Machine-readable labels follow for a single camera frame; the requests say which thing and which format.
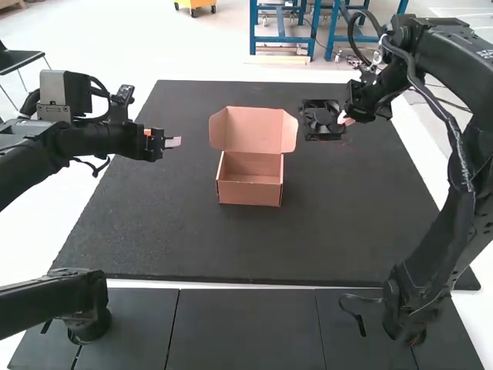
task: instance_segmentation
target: black cable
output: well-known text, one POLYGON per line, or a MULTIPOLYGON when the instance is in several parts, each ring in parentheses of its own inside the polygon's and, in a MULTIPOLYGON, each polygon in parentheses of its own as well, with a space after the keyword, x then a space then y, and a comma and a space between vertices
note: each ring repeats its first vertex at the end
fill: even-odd
MULTIPOLYGON (((415 92, 415 93, 418 92, 418 91, 416 91, 415 89, 412 89, 412 88, 410 88, 409 91, 412 91, 412 92, 415 92)), ((449 102, 448 100, 439 98, 437 96, 435 97, 435 99, 438 100, 439 102, 442 102, 443 104, 447 104, 449 106, 453 106, 456 109, 459 109, 459 110, 462 110, 464 112, 467 112, 467 113, 472 114, 472 111, 468 107, 466 107, 466 106, 459 106, 458 104, 455 104, 453 102, 449 102)))
POLYGON ((472 166, 468 158, 468 152, 465 144, 462 141, 462 132, 457 124, 457 120, 452 116, 434 97, 428 87, 416 76, 416 67, 414 58, 403 49, 393 46, 387 37, 382 38, 382 46, 389 52, 394 53, 399 58, 402 58, 407 64, 407 79, 411 85, 420 93, 428 102, 433 113, 447 125, 449 132, 448 139, 453 150, 457 152, 459 163, 461 165, 462 185, 467 187, 469 193, 474 193, 474 185, 472 183, 472 166))
POLYGON ((380 23, 378 23, 378 20, 375 18, 375 16, 368 10, 356 9, 355 13, 347 23, 347 38, 349 39, 349 45, 353 49, 354 54, 356 54, 360 61, 362 61, 366 66, 371 66, 372 63, 370 62, 370 60, 363 55, 361 50, 359 50, 359 48, 356 46, 356 42, 354 41, 354 27, 356 25, 356 21, 363 15, 370 19, 373 28, 377 32, 378 38, 382 37, 382 35, 384 34, 384 29, 382 28, 380 23))
POLYGON ((18 118, 31 118, 34 113, 36 113, 36 104, 39 101, 40 92, 39 89, 36 89, 29 93, 28 97, 25 98, 24 103, 21 106, 21 109, 18 111, 22 114, 18 118))
POLYGON ((82 164, 85 164, 86 166, 91 167, 91 169, 92 169, 92 176, 95 177, 95 178, 99 175, 99 172, 101 172, 101 170, 103 170, 105 167, 107 167, 109 165, 109 162, 110 162, 110 159, 109 159, 108 156, 106 156, 106 161, 101 166, 99 166, 99 167, 94 166, 90 162, 86 162, 84 160, 81 160, 80 158, 77 158, 76 156, 74 156, 70 160, 74 160, 77 163, 82 163, 82 164))
MULTIPOLYGON (((303 18, 303 20, 308 23, 312 29, 312 31, 314 30, 314 26, 311 24, 311 22, 306 19, 306 18, 303 18)), ((322 45, 318 40, 317 38, 315 38, 315 42, 322 48, 322 49, 325 49, 327 50, 327 47, 325 45, 322 45)), ((332 54, 334 54, 335 56, 339 56, 340 58, 343 58, 343 59, 346 59, 348 62, 353 62, 353 60, 350 58, 350 57, 347 57, 347 56, 343 56, 343 55, 339 55, 337 52, 335 51, 332 51, 332 54)))
POLYGON ((458 104, 455 104, 453 102, 449 102, 448 100, 445 100, 445 99, 442 99, 442 98, 438 98, 437 96, 435 97, 435 99, 438 100, 439 102, 444 103, 444 104, 448 104, 449 106, 453 106, 454 108, 463 110, 464 112, 472 113, 472 111, 469 108, 465 107, 465 106, 459 106, 458 104))
POLYGON ((92 118, 86 118, 86 117, 74 117, 74 119, 78 123, 97 123, 104 121, 109 117, 109 111, 111 107, 111 94, 109 93, 108 89, 99 81, 96 77, 89 76, 89 80, 91 82, 94 82, 95 85, 97 85, 100 89, 97 89, 95 87, 91 87, 91 94, 96 95, 96 96, 101 96, 102 98, 106 98, 108 100, 108 110, 106 113, 102 114, 101 116, 97 117, 92 117, 92 118))

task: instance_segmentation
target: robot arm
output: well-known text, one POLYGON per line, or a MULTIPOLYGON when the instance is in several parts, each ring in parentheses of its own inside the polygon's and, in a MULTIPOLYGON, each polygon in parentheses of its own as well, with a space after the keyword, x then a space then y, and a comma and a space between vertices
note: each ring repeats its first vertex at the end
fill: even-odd
POLYGON ((383 324, 393 339, 416 345, 440 313, 465 268, 493 239, 493 45, 454 18, 395 15, 382 36, 386 68, 374 80, 348 83, 346 114, 362 123, 391 118, 390 102, 413 86, 448 128, 452 155, 447 201, 414 252, 384 283, 383 324), (474 113, 461 133, 424 86, 429 73, 474 113))
MULTIPOLYGON (((18 119, 0 120, 0 211, 30 187, 68 167, 76 156, 107 159, 110 153, 154 162, 180 138, 163 129, 146 129, 128 118, 133 86, 111 95, 90 76, 43 71, 40 89, 32 92, 18 119), (91 86, 94 82, 99 88, 91 86), (91 95, 108 99, 109 110, 96 118, 91 95), (39 120, 30 119, 37 112, 39 120)), ((93 176, 101 170, 92 164, 93 176)), ((52 270, 32 281, 0 288, 0 340, 53 318, 62 319, 69 339, 80 345, 100 338, 111 324, 106 277, 102 271, 52 270)))
MULTIPOLYGON (((105 159, 114 153, 154 162, 164 149, 180 143, 179 138, 166 138, 163 129, 146 129, 128 118, 133 86, 122 85, 111 95, 96 79, 67 71, 42 71, 40 80, 21 117, 0 123, 0 211, 77 156, 105 159), (93 80, 102 88, 92 87, 93 80), (105 115, 84 117, 92 111, 91 95, 108 99, 105 115), (34 112, 38 120, 30 119, 34 112)), ((93 169, 97 176, 99 170, 93 169)))

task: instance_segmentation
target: computer fan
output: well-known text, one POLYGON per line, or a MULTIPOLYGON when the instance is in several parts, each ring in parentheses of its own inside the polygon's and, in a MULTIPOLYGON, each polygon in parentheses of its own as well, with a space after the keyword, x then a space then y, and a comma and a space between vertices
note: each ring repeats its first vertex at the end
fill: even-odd
POLYGON ((300 114, 306 141, 340 140, 346 132, 345 125, 337 124, 340 114, 337 100, 303 100, 300 114))

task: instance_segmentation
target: open cardboard box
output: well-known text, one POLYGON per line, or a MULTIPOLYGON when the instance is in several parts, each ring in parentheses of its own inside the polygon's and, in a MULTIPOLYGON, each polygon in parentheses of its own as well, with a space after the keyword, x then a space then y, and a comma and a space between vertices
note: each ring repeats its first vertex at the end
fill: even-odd
POLYGON ((280 206, 283 153, 296 147, 298 121, 282 109, 227 106, 209 120, 210 145, 223 150, 216 176, 221 204, 280 206))

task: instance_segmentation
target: box lid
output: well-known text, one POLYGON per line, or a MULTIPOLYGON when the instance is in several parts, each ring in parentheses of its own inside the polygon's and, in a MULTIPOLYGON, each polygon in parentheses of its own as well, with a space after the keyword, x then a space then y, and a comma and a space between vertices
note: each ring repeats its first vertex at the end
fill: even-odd
POLYGON ((283 109, 227 106, 209 119, 210 145, 245 153, 294 151, 298 120, 283 109))

